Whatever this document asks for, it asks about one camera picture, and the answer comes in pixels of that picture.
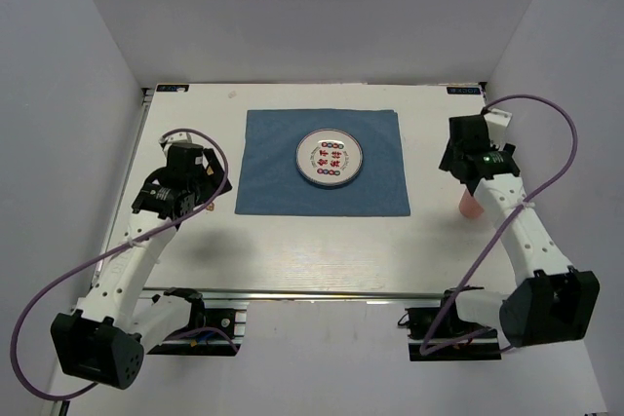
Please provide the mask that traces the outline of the white patterned plate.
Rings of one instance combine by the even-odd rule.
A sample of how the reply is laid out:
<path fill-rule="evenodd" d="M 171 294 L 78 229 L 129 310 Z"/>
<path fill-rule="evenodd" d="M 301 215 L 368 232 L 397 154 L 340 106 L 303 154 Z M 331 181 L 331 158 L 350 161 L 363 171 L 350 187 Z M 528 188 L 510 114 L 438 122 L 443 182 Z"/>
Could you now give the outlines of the white patterned plate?
<path fill-rule="evenodd" d="M 356 178 L 364 153 L 358 140 L 348 132 L 315 130 L 297 145 L 295 163 L 308 182 L 321 187 L 340 187 Z"/>

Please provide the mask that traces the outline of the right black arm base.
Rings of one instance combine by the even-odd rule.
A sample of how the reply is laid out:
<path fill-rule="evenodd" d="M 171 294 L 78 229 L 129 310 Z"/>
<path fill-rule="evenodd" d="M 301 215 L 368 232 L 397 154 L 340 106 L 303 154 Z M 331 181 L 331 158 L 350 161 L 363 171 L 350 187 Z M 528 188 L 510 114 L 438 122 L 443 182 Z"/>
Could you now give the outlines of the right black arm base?
<path fill-rule="evenodd" d="M 498 335 L 495 329 L 470 339 L 463 339 L 431 355 L 423 356 L 420 353 L 420 346 L 439 310 L 439 307 L 407 308 L 399 318 L 397 326 L 408 333 L 409 360 L 411 362 L 501 360 Z M 442 344 L 482 328 L 476 323 L 461 321 L 457 313 L 451 310 L 434 332 L 428 347 Z"/>

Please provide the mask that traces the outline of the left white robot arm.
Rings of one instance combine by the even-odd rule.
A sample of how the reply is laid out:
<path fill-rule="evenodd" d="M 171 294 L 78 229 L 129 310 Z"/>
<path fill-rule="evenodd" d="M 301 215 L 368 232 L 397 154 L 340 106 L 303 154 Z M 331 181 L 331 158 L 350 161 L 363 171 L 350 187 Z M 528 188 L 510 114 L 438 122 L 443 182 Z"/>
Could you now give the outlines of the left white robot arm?
<path fill-rule="evenodd" d="M 64 374 L 124 390 L 148 352 L 171 336 L 204 330 L 204 302 L 192 288 L 171 287 L 142 312 L 136 306 L 182 221 L 230 189 L 213 149 L 183 140 L 167 145 L 166 164 L 146 177 L 132 203 L 122 251 L 111 256 L 75 311 L 58 314 L 51 325 Z"/>

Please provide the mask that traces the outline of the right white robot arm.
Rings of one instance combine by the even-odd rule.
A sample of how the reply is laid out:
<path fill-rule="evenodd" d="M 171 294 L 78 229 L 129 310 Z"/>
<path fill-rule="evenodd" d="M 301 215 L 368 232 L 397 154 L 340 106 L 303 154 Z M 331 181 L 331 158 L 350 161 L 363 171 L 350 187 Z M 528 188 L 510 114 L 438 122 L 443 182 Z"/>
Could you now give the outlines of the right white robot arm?
<path fill-rule="evenodd" d="M 510 119 L 499 111 L 450 118 L 440 168 L 466 187 L 495 228 L 516 287 L 505 295 L 464 285 L 448 298 L 441 327 L 454 337 L 474 325 L 497 329 L 516 348 L 581 340 L 600 284 L 593 272 L 572 265 L 535 211 L 515 148 L 504 140 Z"/>

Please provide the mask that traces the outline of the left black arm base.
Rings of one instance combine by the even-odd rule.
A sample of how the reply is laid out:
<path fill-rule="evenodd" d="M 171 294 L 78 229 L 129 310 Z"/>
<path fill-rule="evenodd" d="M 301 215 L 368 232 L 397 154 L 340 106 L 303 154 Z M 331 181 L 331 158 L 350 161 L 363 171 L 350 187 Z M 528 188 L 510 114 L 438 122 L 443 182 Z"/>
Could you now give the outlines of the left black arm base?
<path fill-rule="evenodd" d="M 191 304 L 190 320 L 153 348 L 154 356 L 235 357 L 242 345 L 247 307 L 231 299 L 214 298 L 192 288 L 170 288 L 148 297 L 152 304 L 178 297 Z"/>

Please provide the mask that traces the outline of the blue cloth napkin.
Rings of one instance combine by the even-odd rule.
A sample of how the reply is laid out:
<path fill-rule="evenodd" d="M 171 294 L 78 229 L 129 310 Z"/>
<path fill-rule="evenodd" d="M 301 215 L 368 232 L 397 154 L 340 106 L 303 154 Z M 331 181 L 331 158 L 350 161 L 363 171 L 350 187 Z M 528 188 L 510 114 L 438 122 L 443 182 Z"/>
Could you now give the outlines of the blue cloth napkin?
<path fill-rule="evenodd" d="M 322 129 L 349 133 L 363 150 L 363 167 L 358 175 L 337 188 L 313 184 L 296 167 L 298 143 Z M 250 110 L 235 212 L 409 216 L 398 114 L 393 110 Z"/>

